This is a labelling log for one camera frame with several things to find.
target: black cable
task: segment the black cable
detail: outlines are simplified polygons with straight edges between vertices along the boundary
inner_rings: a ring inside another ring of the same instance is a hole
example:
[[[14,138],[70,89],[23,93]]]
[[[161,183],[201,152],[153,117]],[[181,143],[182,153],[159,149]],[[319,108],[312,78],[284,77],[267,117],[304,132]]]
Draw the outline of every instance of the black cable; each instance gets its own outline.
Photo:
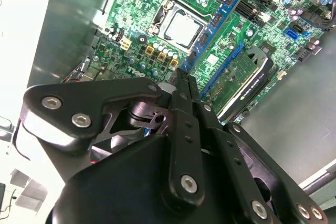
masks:
[[[7,208],[9,208],[9,211],[8,211],[8,215],[5,217],[5,218],[1,218],[0,220],[4,220],[4,219],[7,219],[9,217],[9,214],[10,214],[10,208],[12,206],[12,199],[13,199],[13,195],[15,193],[16,189],[14,189],[13,193],[12,193],[12,196],[10,197],[10,201],[9,201],[9,205],[5,208],[4,211],[1,211],[1,212],[5,212],[7,210]]]

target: motherboard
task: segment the motherboard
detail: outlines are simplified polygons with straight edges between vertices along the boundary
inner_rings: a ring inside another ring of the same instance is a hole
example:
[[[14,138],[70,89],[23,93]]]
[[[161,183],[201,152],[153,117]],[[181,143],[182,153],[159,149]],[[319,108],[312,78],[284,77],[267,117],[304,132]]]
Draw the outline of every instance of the motherboard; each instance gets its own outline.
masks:
[[[332,0],[112,0],[81,81],[196,78],[221,122],[241,121],[296,63],[316,55]]]

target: black mechanical linkage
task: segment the black mechanical linkage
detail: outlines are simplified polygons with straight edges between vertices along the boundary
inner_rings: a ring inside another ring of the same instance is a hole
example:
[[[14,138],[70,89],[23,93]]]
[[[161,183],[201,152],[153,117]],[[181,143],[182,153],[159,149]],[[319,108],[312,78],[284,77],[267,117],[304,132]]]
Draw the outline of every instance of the black mechanical linkage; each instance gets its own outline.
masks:
[[[78,159],[92,146],[112,153],[66,183],[50,216],[57,224],[328,223],[240,125],[221,126],[180,69],[167,85],[133,78],[32,87],[20,118],[57,148],[54,156]]]

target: bolt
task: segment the bolt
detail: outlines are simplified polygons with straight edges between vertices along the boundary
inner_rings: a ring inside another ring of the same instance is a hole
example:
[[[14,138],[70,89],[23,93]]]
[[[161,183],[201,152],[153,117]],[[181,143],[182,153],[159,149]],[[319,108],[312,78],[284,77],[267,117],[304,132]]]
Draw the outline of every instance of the bolt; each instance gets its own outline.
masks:
[[[181,177],[181,185],[190,194],[197,192],[197,183],[193,177],[189,175],[183,175]]]
[[[320,213],[319,210],[317,210],[315,207],[311,206],[310,207],[311,211],[313,212],[313,214],[315,215],[316,218],[318,218],[319,220],[322,220],[322,214]]]
[[[261,219],[267,219],[267,211],[260,202],[256,200],[252,201],[252,209]]]
[[[302,205],[298,204],[297,207],[302,216],[304,216],[306,219],[310,219],[308,211]]]
[[[211,111],[211,108],[209,105],[205,104],[203,105],[203,107],[205,108],[206,111],[209,111],[209,112]]]
[[[72,116],[72,123],[79,128],[87,128],[91,125],[91,119],[88,115],[78,113]]]
[[[56,97],[44,97],[42,105],[47,109],[56,110],[62,106],[62,102]]]
[[[236,132],[240,132],[240,128],[239,128],[237,125],[233,125],[233,129],[234,129]]]
[[[181,92],[180,93],[180,97],[182,97],[184,100],[187,100],[188,97],[185,95],[185,93]]]
[[[153,91],[157,90],[157,88],[154,85],[151,85],[151,84],[148,85],[148,88],[151,89],[151,90],[153,90]]]

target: blue sata port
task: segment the blue sata port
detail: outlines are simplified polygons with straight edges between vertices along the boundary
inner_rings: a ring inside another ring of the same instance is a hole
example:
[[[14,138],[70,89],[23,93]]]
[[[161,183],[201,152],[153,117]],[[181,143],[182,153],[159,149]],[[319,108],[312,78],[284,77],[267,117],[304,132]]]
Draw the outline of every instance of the blue sata port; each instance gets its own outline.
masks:
[[[300,35],[297,32],[295,32],[293,29],[289,27],[283,32],[293,40],[297,40],[300,37]]]

